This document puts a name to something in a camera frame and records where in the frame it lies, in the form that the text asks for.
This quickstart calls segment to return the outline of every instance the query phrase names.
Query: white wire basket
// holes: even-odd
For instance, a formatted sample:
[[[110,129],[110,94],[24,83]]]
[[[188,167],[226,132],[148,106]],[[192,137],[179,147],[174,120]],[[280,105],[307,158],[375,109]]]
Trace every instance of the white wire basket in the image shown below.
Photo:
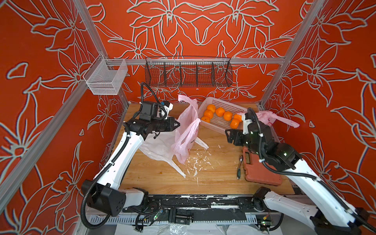
[[[123,59],[120,66],[107,65],[99,55],[91,64],[83,79],[94,95],[117,95],[127,75],[127,63]]]
[[[199,118],[202,118],[204,116],[204,112],[206,111],[207,106],[210,104],[214,105],[216,108],[222,107],[225,111],[232,112],[232,115],[239,113],[239,112],[247,112],[246,108],[240,107],[238,105],[235,105],[235,104],[232,104],[232,103],[220,100],[220,99],[208,97],[204,100],[204,102],[202,102],[201,106],[199,107],[199,110],[198,110]],[[226,121],[225,119],[223,119],[223,116],[218,117],[214,113],[213,118],[210,120],[210,123],[207,123],[201,120],[200,125],[225,135],[224,131],[226,129],[231,129],[230,123],[231,121]],[[240,124],[238,126],[238,129],[243,129],[243,125]]]

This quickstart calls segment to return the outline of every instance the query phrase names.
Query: wall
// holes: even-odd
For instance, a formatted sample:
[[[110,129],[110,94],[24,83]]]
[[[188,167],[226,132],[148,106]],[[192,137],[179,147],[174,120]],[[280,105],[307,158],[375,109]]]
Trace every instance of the wall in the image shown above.
[[[70,0],[0,4],[0,183],[81,81],[97,52]],[[107,156],[124,107],[87,90],[0,215],[0,234],[71,233],[79,190]]]
[[[198,55],[283,57],[312,0],[85,0],[110,58]],[[143,66],[129,68],[123,89],[139,102]],[[236,65],[228,88],[153,88],[161,99],[186,94],[232,102],[261,99],[278,65]]]
[[[268,109],[300,124],[275,123],[341,196],[376,224],[376,3],[328,0],[271,96]]]

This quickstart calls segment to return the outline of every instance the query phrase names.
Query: floor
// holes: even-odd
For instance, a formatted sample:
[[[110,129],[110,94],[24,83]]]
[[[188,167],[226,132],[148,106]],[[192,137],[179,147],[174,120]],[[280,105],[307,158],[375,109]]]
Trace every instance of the floor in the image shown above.
[[[239,104],[257,111],[255,104]],[[188,105],[174,104],[170,115],[178,118]],[[125,121],[138,111],[139,104],[131,104]],[[118,135],[119,143],[124,129]],[[236,178],[241,147],[227,143],[226,136],[213,130],[199,126],[198,137],[209,149],[205,150],[194,143],[190,150],[190,157],[185,164],[180,164],[174,156],[174,162],[184,171],[182,177],[173,167],[164,161],[148,158],[138,150],[119,189],[138,187],[150,194],[254,194],[260,186],[269,187],[278,194],[294,194],[287,177],[282,176],[282,185],[271,186],[248,182],[244,179],[242,168],[241,178]]]

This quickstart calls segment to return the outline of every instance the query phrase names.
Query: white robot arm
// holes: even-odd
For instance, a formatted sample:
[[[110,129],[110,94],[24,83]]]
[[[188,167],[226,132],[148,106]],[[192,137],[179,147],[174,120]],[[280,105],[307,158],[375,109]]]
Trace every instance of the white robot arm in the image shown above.
[[[306,224],[318,235],[361,234],[359,229],[361,225],[376,232],[374,227],[367,223],[369,214],[366,210],[355,208],[339,197],[290,145],[275,142],[270,127],[259,123],[252,109],[248,109],[248,112],[242,115],[242,120],[243,130],[226,130],[228,142],[237,146],[246,146],[250,152],[258,154],[259,161],[264,167],[273,173],[289,177],[316,205],[295,202],[261,187],[253,195],[253,205],[256,210],[279,211]],[[269,227],[260,226],[260,229],[269,230]]]
[[[146,137],[153,133],[156,138],[159,132],[170,132],[180,126],[174,117],[168,117],[172,108],[173,104],[168,101],[145,101],[133,118],[123,123],[125,132],[110,159],[93,180],[85,180],[81,186],[85,194],[81,204],[81,221],[87,228],[98,228],[110,216],[117,216],[123,208],[141,204],[144,199],[142,190],[133,188],[125,193],[117,190],[133,155]],[[99,224],[91,224],[85,215],[86,203],[89,207],[106,213],[106,218]]]

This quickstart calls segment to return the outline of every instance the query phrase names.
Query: wire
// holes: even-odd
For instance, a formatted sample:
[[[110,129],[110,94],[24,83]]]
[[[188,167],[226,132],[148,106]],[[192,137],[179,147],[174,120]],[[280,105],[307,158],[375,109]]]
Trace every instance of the wire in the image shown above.
[[[124,125],[125,127],[125,130],[127,132],[127,138],[125,139],[125,142],[123,144],[123,146],[120,148],[119,152],[115,155],[115,157],[111,160],[111,163],[115,163],[115,161],[119,158],[120,154],[123,152],[123,150],[125,149],[125,147],[127,146],[128,144],[128,141],[129,141],[129,138],[130,138],[130,130],[129,130],[129,127],[127,124]],[[103,176],[104,173],[106,173],[108,171],[108,169],[112,166],[113,164],[107,164],[107,166],[105,166],[100,172],[99,174],[97,175],[97,177],[95,177],[89,187],[89,189],[87,190],[87,192],[85,193],[83,199],[82,199],[82,203],[81,203],[81,211],[80,211],[80,217],[81,217],[81,221],[83,223],[83,225],[85,227],[87,227],[88,229],[96,229],[96,228],[99,228],[100,226],[104,225],[107,220],[110,218],[110,215],[107,215],[104,220],[102,222],[100,222],[99,224],[91,224],[88,219],[86,218],[86,214],[85,214],[85,208],[86,208],[86,202],[87,202],[87,199],[89,197],[89,194],[91,192],[91,190],[94,188],[94,186],[96,185],[96,183],[98,182],[98,180]]]
[[[261,153],[261,145],[262,145],[262,136],[263,136],[263,133],[261,131],[261,127],[260,127],[260,123],[259,123],[259,120],[257,118],[257,115],[256,113],[254,112],[254,110],[252,108],[248,108],[247,109],[247,113],[248,113],[248,116],[249,117],[253,117],[254,118],[254,121],[257,123],[257,126],[258,126],[258,130],[259,130],[259,135],[260,135],[260,138],[259,138],[259,144],[258,144],[258,155],[259,155],[259,158],[260,159],[264,159],[262,157],[262,153]],[[273,173],[276,173],[276,174],[281,174],[281,175],[286,175],[286,176],[299,176],[299,177],[307,177],[307,178],[311,178],[312,180],[316,180],[319,184],[321,184],[336,200],[337,202],[347,211],[349,209],[349,206],[338,196],[337,193],[335,193],[333,191],[333,189],[331,187],[329,187],[323,180],[321,180],[320,178],[316,177],[316,176],[313,176],[311,174],[305,174],[305,173],[298,173],[298,172],[288,172],[288,171],[277,171],[277,170],[274,170],[272,168],[270,168],[266,163],[265,161],[262,162],[262,164],[264,165],[264,167],[266,169],[268,169],[269,171],[273,172]],[[367,227],[369,230],[371,230],[372,232],[376,233],[376,228],[373,227],[372,225],[370,225],[367,221],[363,220],[359,215],[357,215],[356,213],[352,213],[351,214],[355,219],[357,219],[359,222],[361,222],[363,224],[363,226]]]
[[[368,228],[369,230],[371,230],[372,232],[376,233],[376,228],[373,227],[372,225],[370,225],[367,221],[363,220],[362,217],[360,217],[359,215],[357,215],[356,213],[352,213],[351,214],[352,216],[354,216],[355,219],[357,219],[359,222],[361,222],[363,224],[364,227]]]
[[[136,217],[136,223],[135,223],[135,226],[136,226],[136,230],[139,231],[139,232],[141,232],[141,231],[143,230],[143,227],[144,227],[144,226],[150,226],[150,225],[152,225],[152,224],[154,223],[154,221],[152,221],[149,225],[144,225],[144,220],[145,220],[145,219],[149,219],[149,221],[150,221],[150,216],[153,215],[153,214],[158,213],[158,211],[159,211],[158,209],[157,209],[156,211],[153,211],[153,209],[154,209],[154,208],[153,208],[154,205],[152,205],[152,203],[156,203],[156,204],[157,204],[156,207],[158,207],[158,209],[159,209],[159,208],[162,208],[162,207],[158,204],[158,202],[156,202],[156,201],[150,202],[150,203],[145,207],[145,209],[144,209],[143,211],[139,211],[139,210],[135,209],[133,206],[128,207],[128,208],[131,209],[132,211],[138,213],[138,215],[137,215],[137,217]],[[148,210],[149,206],[153,206],[153,207],[152,207],[152,212],[147,213],[147,212],[145,212],[145,211]]]
[[[279,221],[278,223],[273,227],[273,228],[270,228],[269,231],[274,231],[276,230],[277,228],[280,227],[280,225],[282,224],[282,221],[283,221],[283,217],[285,216],[285,214],[281,213],[281,217],[279,218]]]
[[[157,103],[160,104],[160,102],[158,100],[158,97],[156,96],[156,94],[154,93],[154,91],[150,88],[150,86],[148,86],[144,82],[141,82],[141,105],[140,105],[140,109],[137,112],[135,112],[135,114],[133,115],[133,118],[136,118],[141,113],[142,103],[144,102],[144,86],[146,86],[149,89],[149,91],[153,94],[153,96],[154,96],[155,100],[157,101]]]

